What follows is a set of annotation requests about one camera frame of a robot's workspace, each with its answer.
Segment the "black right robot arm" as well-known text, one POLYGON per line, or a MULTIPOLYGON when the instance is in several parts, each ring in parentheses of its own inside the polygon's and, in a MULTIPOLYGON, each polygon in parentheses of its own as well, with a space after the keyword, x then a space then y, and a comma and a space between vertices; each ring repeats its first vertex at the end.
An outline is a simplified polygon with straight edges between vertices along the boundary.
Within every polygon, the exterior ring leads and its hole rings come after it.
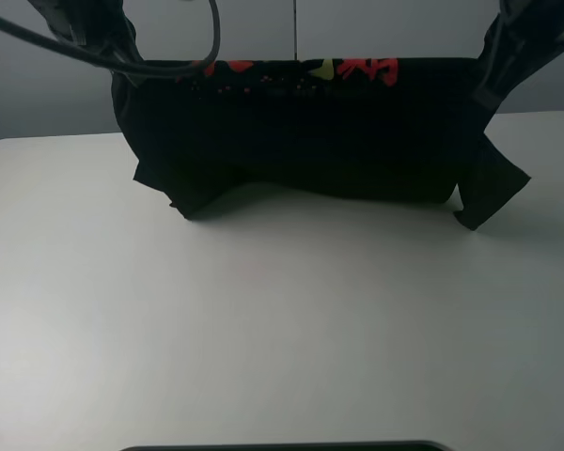
POLYGON ((564 53, 564 0, 499 1, 478 64, 477 103, 496 111, 520 83, 564 53))

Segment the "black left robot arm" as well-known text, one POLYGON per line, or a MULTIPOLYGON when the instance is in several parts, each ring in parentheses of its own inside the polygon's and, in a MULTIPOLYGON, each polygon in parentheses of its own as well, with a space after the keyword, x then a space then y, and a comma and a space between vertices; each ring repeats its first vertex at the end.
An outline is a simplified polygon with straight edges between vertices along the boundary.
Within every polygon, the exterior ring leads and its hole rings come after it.
POLYGON ((61 42, 123 63, 143 61, 121 0, 29 0, 61 42))

